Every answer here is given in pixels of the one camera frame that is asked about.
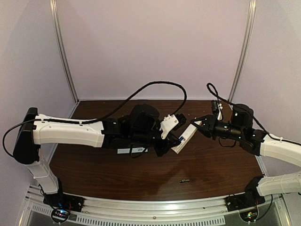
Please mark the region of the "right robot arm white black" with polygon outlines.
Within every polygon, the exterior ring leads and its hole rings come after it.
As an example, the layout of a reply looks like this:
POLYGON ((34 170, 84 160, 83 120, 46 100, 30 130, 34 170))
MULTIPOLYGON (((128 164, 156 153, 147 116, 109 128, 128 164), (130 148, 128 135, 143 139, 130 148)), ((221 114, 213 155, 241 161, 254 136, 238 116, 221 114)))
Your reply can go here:
MULTIPOLYGON (((300 144, 274 137, 263 129, 254 129, 253 110, 244 104, 232 108, 228 123, 219 121, 216 115, 205 115, 191 120, 205 137, 224 138, 237 141, 239 146, 256 156, 271 157, 290 164, 301 165, 300 144)), ((245 193, 253 196, 299 193, 301 191, 301 173, 295 172, 274 177, 255 177, 245 187, 245 193)))

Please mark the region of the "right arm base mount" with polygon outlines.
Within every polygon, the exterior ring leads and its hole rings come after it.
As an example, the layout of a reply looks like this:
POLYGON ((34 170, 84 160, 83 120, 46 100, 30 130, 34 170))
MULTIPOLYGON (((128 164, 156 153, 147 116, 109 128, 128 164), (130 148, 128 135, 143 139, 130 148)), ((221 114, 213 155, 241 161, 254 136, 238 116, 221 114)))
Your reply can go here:
POLYGON ((250 191, 242 194, 230 194, 224 200, 228 212, 238 210, 241 220, 249 224, 258 220, 258 205, 265 203, 264 197, 250 191))

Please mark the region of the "white remote control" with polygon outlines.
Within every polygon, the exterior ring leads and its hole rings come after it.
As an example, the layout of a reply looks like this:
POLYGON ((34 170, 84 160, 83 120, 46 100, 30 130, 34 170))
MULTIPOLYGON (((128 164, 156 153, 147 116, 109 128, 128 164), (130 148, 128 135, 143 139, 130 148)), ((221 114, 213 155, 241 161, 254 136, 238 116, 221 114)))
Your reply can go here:
POLYGON ((180 151, 188 144, 188 142, 191 140, 191 138, 194 136, 194 134, 197 131, 197 127, 194 124, 190 124, 186 130, 181 134, 179 141, 180 144, 178 146, 172 147, 172 150, 179 154, 180 151))

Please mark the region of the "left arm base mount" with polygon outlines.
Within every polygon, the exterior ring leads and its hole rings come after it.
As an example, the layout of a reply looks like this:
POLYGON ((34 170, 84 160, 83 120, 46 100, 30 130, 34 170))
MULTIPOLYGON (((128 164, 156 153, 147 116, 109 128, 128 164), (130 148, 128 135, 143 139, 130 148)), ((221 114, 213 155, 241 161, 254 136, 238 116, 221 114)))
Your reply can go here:
POLYGON ((69 194, 43 194, 43 203, 51 207, 51 219, 54 223, 62 224, 71 216, 71 212, 81 212, 84 198, 69 194))

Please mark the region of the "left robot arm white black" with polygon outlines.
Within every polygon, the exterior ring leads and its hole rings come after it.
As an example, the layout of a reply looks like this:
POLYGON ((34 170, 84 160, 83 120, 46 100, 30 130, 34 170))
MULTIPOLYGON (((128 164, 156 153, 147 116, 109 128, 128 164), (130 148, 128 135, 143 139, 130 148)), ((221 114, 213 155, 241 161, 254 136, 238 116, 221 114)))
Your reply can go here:
POLYGON ((54 118, 30 108, 20 125, 13 150, 14 159, 25 165, 46 195, 62 193, 62 184, 40 153, 42 144, 86 145, 104 149, 154 148, 161 157, 181 141, 173 135, 186 122, 183 114, 159 118, 156 108, 136 105, 118 119, 76 120, 54 118))

